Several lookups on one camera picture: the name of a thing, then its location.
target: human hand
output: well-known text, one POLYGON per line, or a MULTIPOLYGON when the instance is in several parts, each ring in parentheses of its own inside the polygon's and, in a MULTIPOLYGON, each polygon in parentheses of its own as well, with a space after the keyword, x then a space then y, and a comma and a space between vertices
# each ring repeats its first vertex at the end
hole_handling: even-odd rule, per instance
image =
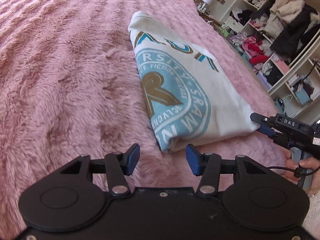
MULTIPOLYGON (((299 165, 291 159, 291 152, 290 151, 287 151, 287 153, 285 154, 285 157, 287 158, 287 160, 285 161, 285 166, 287 168, 295 170, 296 168, 299 167, 299 165)), ((320 161, 314 157, 311 157, 311 158, 307 158, 305 160, 301 160, 299 162, 299 164, 302 168, 315 170, 316 168, 318 168, 320 166, 320 161)), ((294 184, 297 184, 299 181, 299 178, 296 178, 294 176, 293 172, 291 172, 291 171, 285 171, 284 177, 294 184)), ((311 189, 308 192, 308 196, 316 194, 319 190, 320 190, 320 170, 317 171, 315 174, 313 174, 313 179, 311 182, 311 189)))

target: pink fluffy blanket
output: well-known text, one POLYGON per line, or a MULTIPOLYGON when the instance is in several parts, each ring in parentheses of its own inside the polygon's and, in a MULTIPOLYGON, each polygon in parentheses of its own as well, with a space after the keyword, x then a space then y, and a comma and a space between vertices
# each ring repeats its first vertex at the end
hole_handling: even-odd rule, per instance
MULTIPOLYGON (((196 186, 183 151, 162 154, 150 125, 128 35, 132 14, 154 16, 208 49, 241 96, 273 115, 268 95, 192 0, 0 0, 0 237, 25 225, 21 192, 79 155, 103 158, 141 146, 130 183, 196 186)), ((283 165, 282 150, 253 133, 198 148, 283 165)), ((104 187, 105 177, 95 179, 104 187)), ((222 176, 220 190, 232 183, 222 176)))

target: open closet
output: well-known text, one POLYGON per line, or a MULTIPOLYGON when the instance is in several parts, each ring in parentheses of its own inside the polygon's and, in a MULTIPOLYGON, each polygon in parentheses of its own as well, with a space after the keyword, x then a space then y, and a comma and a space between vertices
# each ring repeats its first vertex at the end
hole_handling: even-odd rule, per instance
POLYGON ((279 112, 320 119, 320 0, 236 0, 223 17, 228 41, 279 112))

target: wall outlet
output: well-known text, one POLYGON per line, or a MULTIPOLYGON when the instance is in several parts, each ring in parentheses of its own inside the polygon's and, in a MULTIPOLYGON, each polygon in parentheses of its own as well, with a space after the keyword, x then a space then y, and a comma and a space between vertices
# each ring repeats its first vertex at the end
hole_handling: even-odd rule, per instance
POLYGON ((219 3, 221 3, 221 4, 225 4, 225 0, 217 0, 219 3))

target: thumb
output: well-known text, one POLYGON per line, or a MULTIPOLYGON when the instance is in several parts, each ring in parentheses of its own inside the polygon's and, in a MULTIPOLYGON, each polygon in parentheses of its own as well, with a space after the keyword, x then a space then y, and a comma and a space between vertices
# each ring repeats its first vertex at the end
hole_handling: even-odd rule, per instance
POLYGON ((320 166, 320 161, 314 157, 310 157, 305 160, 301 160, 299 164, 302 168, 315 170, 320 166))

